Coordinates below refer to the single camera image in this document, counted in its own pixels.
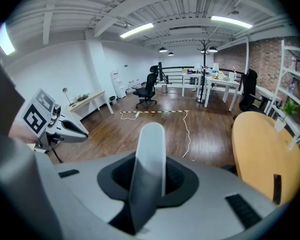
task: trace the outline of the desk lamp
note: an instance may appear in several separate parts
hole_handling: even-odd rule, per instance
[[[66,88],[66,87],[62,89],[62,92],[65,94],[66,98],[68,99],[69,106],[71,106],[73,103],[70,102],[68,95],[67,95],[67,91],[68,91],[68,88]]]

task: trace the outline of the trash can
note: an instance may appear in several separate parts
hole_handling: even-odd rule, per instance
[[[116,96],[111,96],[109,98],[110,102],[112,103],[112,105],[117,104],[117,100],[116,100]]]
[[[166,84],[165,84],[165,85],[162,85],[162,87],[161,87],[161,92],[162,92],[163,94],[166,94],[166,93],[168,92],[168,87],[167,87]]]

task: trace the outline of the shelf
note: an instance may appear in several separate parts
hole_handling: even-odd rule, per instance
[[[294,96],[292,93],[288,92],[287,90],[279,87],[278,90],[280,92],[283,92],[284,94],[288,95],[291,99],[293,99],[295,102],[297,102],[300,105],[300,99],[298,99],[296,96]]]
[[[284,46],[283,47],[285,50],[290,50],[290,51],[297,51],[300,52],[300,48],[299,47],[295,47],[295,46]]]
[[[292,70],[292,69],[289,69],[289,68],[286,68],[286,67],[283,67],[283,70],[287,71],[287,72],[289,72],[289,73],[291,73],[291,74],[293,74],[295,76],[298,76],[298,78],[300,78],[300,73],[297,72],[297,71],[295,71],[295,70]]]
[[[272,105],[272,108],[279,114],[280,117],[285,117],[285,113],[281,109],[278,109],[275,105]],[[284,121],[291,128],[294,135],[300,136],[300,126],[290,116],[287,115]]]

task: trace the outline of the table leg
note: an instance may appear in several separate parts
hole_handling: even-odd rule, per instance
[[[95,99],[93,100],[93,103],[94,103],[94,105],[97,107],[97,109],[100,111],[100,107],[98,106],[98,104],[97,104],[97,102],[96,102]]]
[[[103,93],[103,98],[104,98],[104,101],[106,102],[106,105],[108,106],[109,110],[110,110],[110,113],[113,115],[114,112],[109,104],[109,100],[107,99],[107,96],[105,95],[105,93]]]
[[[197,90],[197,77],[194,78],[194,91]]]
[[[239,86],[237,86],[235,88],[235,92],[234,92],[234,95],[233,95],[233,98],[232,98],[232,102],[231,102],[229,111],[232,111],[232,108],[234,107],[234,104],[235,104],[235,101],[236,101],[236,98],[237,98],[238,89],[239,89]]]
[[[198,89],[196,90],[196,97],[199,98],[199,89],[201,85],[201,76],[198,77]]]
[[[230,86],[227,85],[227,86],[225,87],[224,94],[223,94],[223,98],[222,98],[222,101],[223,101],[224,103],[226,103],[226,101],[227,101],[229,89],[230,89]]]
[[[266,106],[265,106],[265,109],[264,109],[264,113],[267,113],[268,108],[270,107],[270,104],[271,104],[271,101],[268,100],[268,102],[267,102],[267,104],[266,104]]]
[[[206,108],[207,105],[208,105],[208,100],[209,100],[209,95],[210,95],[210,89],[211,89],[211,83],[208,82],[207,85],[208,85],[208,90],[207,90],[206,97],[205,97],[205,103],[204,103],[204,107],[205,107],[205,108]]]
[[[185,95],[185,78],[182,76],[182,97]]]
[[[208,80],[205,80],[205,81],[204,81],[204,86],[202,86],[202,88],[203,88],[202,98],[203,98],[203,99],[204,99],[205,96],[206,96],[207,82],[208,82]]]

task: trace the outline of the coat rack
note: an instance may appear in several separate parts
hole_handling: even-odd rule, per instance
[[[206,40],[203,39],[203,42],[201,40],[200,40],[200,42],[203,45],[203,49],[201,50],[201,49],[197,48],[197,50],[199,50],[201,52],[201,54],[203,55],[203,77],[202,77],[202,88],[201,88],[200,98],[198,98],[196,100],[196,102],[200,103],[200,104],[203,104],[205,102],[205,99],[202,99],[202,95],[203,95],[203,92],[204,92],[205,76],[206,76],[206,54],[207,54],[207,51],[209,50],[209,49],[207,49],[207,44],[211,43],[211,41],[206,42]]]

